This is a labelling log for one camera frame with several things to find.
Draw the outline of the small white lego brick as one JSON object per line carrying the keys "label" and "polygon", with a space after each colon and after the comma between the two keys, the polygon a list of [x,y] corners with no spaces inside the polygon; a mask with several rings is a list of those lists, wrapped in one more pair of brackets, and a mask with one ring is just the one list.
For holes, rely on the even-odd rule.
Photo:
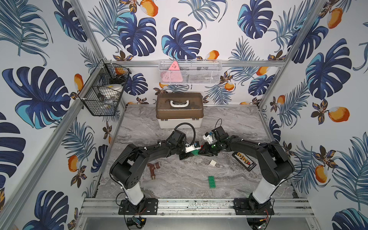
{"label": "small white lego brick", "polygon": [[214,166],[214,167],[216,166],[216,164],[217,164],[217,162],[215,160],[211,160],[210,163],[209,163],[209,165]]}

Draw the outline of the green lego brick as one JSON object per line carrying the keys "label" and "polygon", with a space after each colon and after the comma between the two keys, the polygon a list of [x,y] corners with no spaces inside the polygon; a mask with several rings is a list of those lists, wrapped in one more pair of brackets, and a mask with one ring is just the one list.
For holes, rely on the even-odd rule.
{"label": "green lego brick", "polygon": [[209,176],[208,177],[208,182],[209,182],[209,188],[210,189],[215,189],[216,188],[216,182],[215,182],[214,176]]}
{"label": "green lego brick", "polygon": [[195,156],[199,155],[199,152],[200,152],[200,150],[199,150],[199,149],[196,149],[196,150],[191,151],[191,153],[192,153],[193,155],[195,155]]}

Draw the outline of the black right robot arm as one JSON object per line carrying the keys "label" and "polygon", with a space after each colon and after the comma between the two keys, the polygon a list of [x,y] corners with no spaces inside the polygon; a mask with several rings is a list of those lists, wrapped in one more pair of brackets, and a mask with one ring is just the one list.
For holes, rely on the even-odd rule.
{"label": "black right robot arm", "polygon": [[257,159],[263,178],[249,195],[248,203],[252,209],[270,201],[278,186],[295,171],[292,161],[275,141],[254,142],[236,135],[230,136],[221,126],[205,133],[203,139],[205,144],[200,155],[217,156],[222,151],[233,151]]}

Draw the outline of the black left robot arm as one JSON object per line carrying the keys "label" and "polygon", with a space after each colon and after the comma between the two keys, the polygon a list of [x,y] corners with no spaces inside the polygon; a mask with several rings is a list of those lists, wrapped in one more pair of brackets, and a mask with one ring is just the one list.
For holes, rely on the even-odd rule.
{"label": "black left robot arm", "polygon": [[181,126],[191,127],[193,134],[196,134],[192,124],[180,123],[167,139],[158,140],[155,145],[143,147],[134,144],[127,145],[110,167],[111,179],[123,188],[130,204],[136,206],[144,199],[139,181],[148,163],[186,153],[186,134],[178,129]]}

